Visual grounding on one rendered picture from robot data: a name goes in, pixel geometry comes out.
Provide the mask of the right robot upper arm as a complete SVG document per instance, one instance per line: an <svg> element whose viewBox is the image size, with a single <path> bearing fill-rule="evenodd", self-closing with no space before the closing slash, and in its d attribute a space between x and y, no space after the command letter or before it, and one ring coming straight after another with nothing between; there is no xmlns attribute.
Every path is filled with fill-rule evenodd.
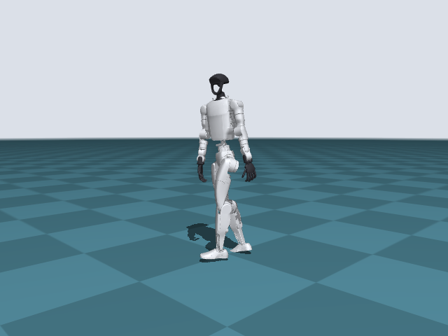
<svg viewBox="0 0 448 336"><path fill-rule="evenodd" d="M201 106L200 113L202 115L203 130L200 131L199 137L201 139L209 139L211 137L211 135L209 133L209 126L208 126L208 120L207 120L207 104Z"/></svg>

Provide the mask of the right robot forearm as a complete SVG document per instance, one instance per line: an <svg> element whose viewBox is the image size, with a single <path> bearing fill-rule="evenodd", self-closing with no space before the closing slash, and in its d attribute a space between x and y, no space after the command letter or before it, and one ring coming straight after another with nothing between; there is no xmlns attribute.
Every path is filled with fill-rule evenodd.
<svg viewBox="0 0 448 336"><path fill-rule="evenodd" d="M205 161L205 155L206 155L206 152L207 152L207 145L208 145L208 141L199 138L199 150L198 150L197 160L198 160L198 157L201 156L202 157L202 162Z"/></svg>

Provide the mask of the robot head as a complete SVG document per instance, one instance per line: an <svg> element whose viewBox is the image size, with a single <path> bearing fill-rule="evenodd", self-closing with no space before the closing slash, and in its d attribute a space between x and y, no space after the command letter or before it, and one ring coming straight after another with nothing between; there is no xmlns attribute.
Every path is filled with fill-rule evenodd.
<svg viewBox="0 0 448 336"><path fill-rule="evenodd" d="M212 77L210 77L209 82L211 84L211 91L213 92L214 95L216 95L216 100L220 100L222 99L221 97L225 97L225 93L222 92L222 88L223 88L223 84L229 83L228 77L221 74L221 73L217 73L215 75L213 75ZM217 92L214 91L214 85L218 85L219 90Z"/></svg>

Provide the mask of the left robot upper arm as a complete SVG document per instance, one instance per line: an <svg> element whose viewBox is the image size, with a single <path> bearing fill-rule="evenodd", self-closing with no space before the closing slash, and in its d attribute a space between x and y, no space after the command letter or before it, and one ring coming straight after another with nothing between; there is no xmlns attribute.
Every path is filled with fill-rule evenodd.
<svg viewBox="0 0 448 336"><path fill-rule="evenodd" d="M234 119L235 119L235 122L237 124L237 126L234 128L234 134L236 136L238 136L238 137L242 136L240 127L241 126L245 127L245 125L244 125L244 112L243 112L244 105L239 100L229 100L229 105L230 105L230 108L234 112Z"/></svg>

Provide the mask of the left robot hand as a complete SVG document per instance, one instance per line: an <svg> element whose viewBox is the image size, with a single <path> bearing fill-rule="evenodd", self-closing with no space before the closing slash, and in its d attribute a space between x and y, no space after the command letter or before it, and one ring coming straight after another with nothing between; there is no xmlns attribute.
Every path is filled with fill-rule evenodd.
<svg viewBox="0 0 448 336"><path fill-rule="evenodd" d="M244 163L246 163L246 165L245 165L245 170L244 170L244 173L242 175L242 178L244 177L245 173L247 173L247 179L245 181L251 181L251 180L253 180L256 177L255 167L251 163L253 160L251 158L251 160L247 161L245 155L243 155L243 160L244 160Z"/></svg>

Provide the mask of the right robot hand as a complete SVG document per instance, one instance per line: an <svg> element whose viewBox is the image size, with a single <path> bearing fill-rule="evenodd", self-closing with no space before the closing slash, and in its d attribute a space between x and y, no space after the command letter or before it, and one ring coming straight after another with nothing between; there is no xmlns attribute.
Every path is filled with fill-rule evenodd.
<svg viewBox="0 0 448 336"><path fill-rule="evenodd" d="M201 156L198 157L197 164L198 164L198 170L197 170L197 172L198 172L198 174L199 174L199 179L200 179L202 182L206 182L207 180L203 177L203 167L202 167L202 166L204 165L204 162L202 162L202 157L201 157Z"/></svg>

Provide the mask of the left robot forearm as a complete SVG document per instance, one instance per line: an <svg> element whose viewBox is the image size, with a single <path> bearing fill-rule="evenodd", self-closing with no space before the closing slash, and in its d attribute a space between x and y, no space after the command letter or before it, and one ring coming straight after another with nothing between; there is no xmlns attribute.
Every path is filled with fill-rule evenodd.
<svg viewBox="0 0 448 336"><path fill-rule="evenodd" d="M249 140L248 139L248 134L247 134L246 129L245 129L244 126L241 126L240 130L241 130L241 133L242 133L242 136L240 136L238 138L239 144L240 144L240 148L241 148L240 151L241 151L242 156L245 155L246 156L246 160L249 161L249 160L251 160L252 155L250 153L250 148L249 148L249 143L248 143L248 140Z"/></svg>

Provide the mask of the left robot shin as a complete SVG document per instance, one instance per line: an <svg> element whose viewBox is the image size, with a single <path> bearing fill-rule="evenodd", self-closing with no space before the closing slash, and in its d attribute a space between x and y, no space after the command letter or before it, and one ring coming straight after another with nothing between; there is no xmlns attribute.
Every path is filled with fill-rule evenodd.
<svg viewBox="0 0 448 336"><path fill-rule="evenodd" d="M223 245L225 240L225 235L228 232L229 224L230 224L230 216L231 216L232 207L230 204L224 204L221 207L220 213L218 212L218 206L216 206L216 222L215 222L215 231L216 231L216 251L223 251ZM219 249L219 250L218 250ZM220 251L220 252L222 252Z"/></svg>

